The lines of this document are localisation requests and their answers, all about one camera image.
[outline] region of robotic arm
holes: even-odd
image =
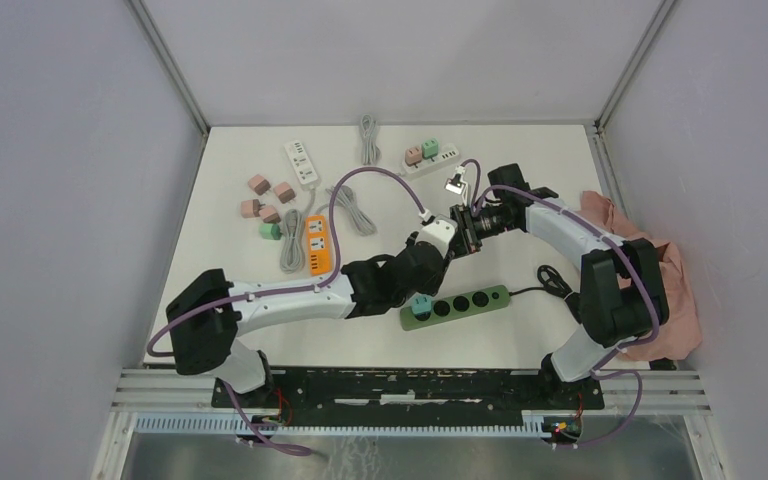
[[[548,188],[530,189],[516,164],[493,170],[488,177],[494,186],[512,187],[563,205]],[[224,303],[177,325],[170,331],[177,372],[210,373],[239,393],[268,385],[271,378],[265,355],[246,348],[236,337],[265,326],[308,318],[380,315],[402,306],[416,293],[436,295],[452,260],[477,253],[482,240],[515,229],[547,241],[581,270],[581,325],[560,349],[544,359],[541,374],[551,384],[559,386],[589,376],[590,370],[617,345],[646,335],[652,328],[638,290],[619,287],[617,275],[628,277],[629,272],[605,238],[621,245],[658,310],[659,323],[667,320],[666,296],[651,243],[642,239],[625,241],[607,232],[596,238],[592,231],[547,206],[509,191],[496,191],[495,196],[493,205],[477,211],[465,201],[465,205],[451,207],[449,217],[423,216],[422,228],[408,238],[398,255],[348,263],[324,288],[294,288],[309,286],[311,279],[260,284],[230,282],[221,269],[204,272],[169,304],[166,315],[170,322],[208,303],[247,292],[288,293],[268,297],[251,294],[245,300]]]

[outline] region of pink towel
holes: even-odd
[[[670,318],[661,327],[661,332],[654,342],[630,347],[624,356],[629,360],[638,361],[687,358],[687,355],[702,343],[702,332],[699,329],[699,318],[696,316],[693,292],[690,290],[690,279],[684,274],[678,247],[672,242],[653,239],[646,232],[641,232],[616,209],[610,199],[596,192],[587,191],[581,194],[581,211],[578,213],[611,233],[629,240],[645,238],[658,249]],[[620,279],[622,287],[629,283],[628,280]]]

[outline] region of coiled gray cord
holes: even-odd
[[[334,193],[334,187],[328,188],[326,191],[328,192],[328,195],[331,195]],[[337,205],[345,208],[346,211],[349,212],[349,217],[352,219],[352,227],[354,227],[355,231],[361,237],[367,237],[378,231],[378,228],[372,223],[372,220],[361,211],[360,207],[358,207],[357,195],[355,195],[354,190],[344,185],[340,188],[340,191],[337,192],[336,200]],[[327,208],[328,204],[326,203],[317,208],[316,213],[322,213],[322,211]]]
[[[304,267],[305,251],[302,247],[304,238],[304,226],[313,201],[316,199],[316,190],[310,191],[310,200],[307,202],[304,212],[292,209],[284,214],[281,221],[281,233],[284,234],[284,244],[281,246],[281,258],[279,260],[281,271],[284,273],[298,272]]]
[[[378,125],[372,115],[366,114],[360,117],[360,138],[363,141],[363,148],[360,153],[361,163],[364,165],[375,165],[378,158],[381,157],[381,150],[375,145],[375,136]]]

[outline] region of pink cube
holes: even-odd
[[[272,205],[266,205],[257,213],[260,215],[263,223],[278,223],[281,221],[281,215],[278,215],[278,210]]]
[[[254,218],[259,211],[260,201],[256,198],[254,200],[246,200],[240,204],[240,214],[243,215],[243,218]]]
[[[255,175],[249,180],[249,188],[254,190],[254,193],[263,195],[269,190],[269,180],[263,178],[263,175]]]
[[[405,150],[405,165],[412,167],[422,161],[422,149],[411,147]]]
[[[281,200],[281,203],[287,203],[296,198],[296,192],[287,182],[279,183],[272,191],[275,192],[275,195],[278,195],[278,200]]]

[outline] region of gray floor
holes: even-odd
[[[585,439],[616,424],[586,418]],[[122,478],[183,479],[698,479],[680,417],[639,418],[608,443],[553,452],[533,439],[284,437],[306,458],[251,449],[234,438],[137,434]]]

